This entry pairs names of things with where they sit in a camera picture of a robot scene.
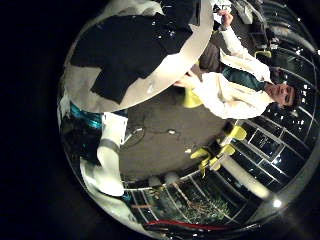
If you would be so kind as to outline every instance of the dark pants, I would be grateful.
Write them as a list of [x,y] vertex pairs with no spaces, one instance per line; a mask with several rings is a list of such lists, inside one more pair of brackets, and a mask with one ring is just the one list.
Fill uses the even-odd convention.
[[220,49],[209,42],[199,58],[199,66],[195,64],[191,70],[200,79],[203,72],[220,72]]

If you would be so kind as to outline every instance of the black background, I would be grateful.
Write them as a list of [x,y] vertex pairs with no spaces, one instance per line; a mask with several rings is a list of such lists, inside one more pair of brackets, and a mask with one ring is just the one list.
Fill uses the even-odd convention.
[[[287,1],[320,44],[320,3]],[[149,239],[83,191],[60,144],[56,94],[67,50],[103,0],[1,1],[0,239]],[[319,239],[319,171],[292,209],[243,239]]]

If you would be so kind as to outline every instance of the gray floor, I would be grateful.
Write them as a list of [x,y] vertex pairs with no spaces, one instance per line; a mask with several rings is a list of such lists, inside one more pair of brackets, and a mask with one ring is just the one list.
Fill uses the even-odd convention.
[[182,106],[184,91],[170,87],[129,109],[128,129],[137,131],[121,148],[120,171],[132,179],[184,170],[197,162],[190,153],[214,139],[225,124],[203,105]]

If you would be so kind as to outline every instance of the white jacket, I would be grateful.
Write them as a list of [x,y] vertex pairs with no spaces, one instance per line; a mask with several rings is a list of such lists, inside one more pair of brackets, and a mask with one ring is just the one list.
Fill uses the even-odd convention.
[[[269,67],[248,53],[231,27],[221,31],[221,34],[231,53],[227,55],[220,49],[222,63],[249,72],[258,81],[272,83]],[[193,92],[205,107],[223,119],[253,118],[261,115],[266,107],[274,102],[265,91],[256,92],[245,86],[229,82],[221,73],[204,73],[202,79],[203,81],[197,84]]]

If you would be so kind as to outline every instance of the teal object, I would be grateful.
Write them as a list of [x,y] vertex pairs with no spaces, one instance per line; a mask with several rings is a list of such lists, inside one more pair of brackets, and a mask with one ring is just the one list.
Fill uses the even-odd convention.
[[259,82],[255,76],[246,71],[238,70],[228,66],[223,69],[222,75],[230,82],[240,84],[255,91],[264,90],[264,85],[266,84],[265,82]]
[[70,102],[70,113],[77,119],[83,119],[85,123],[95,129],[102,128],[101,114],[91,113],[80,110],[76,105]]

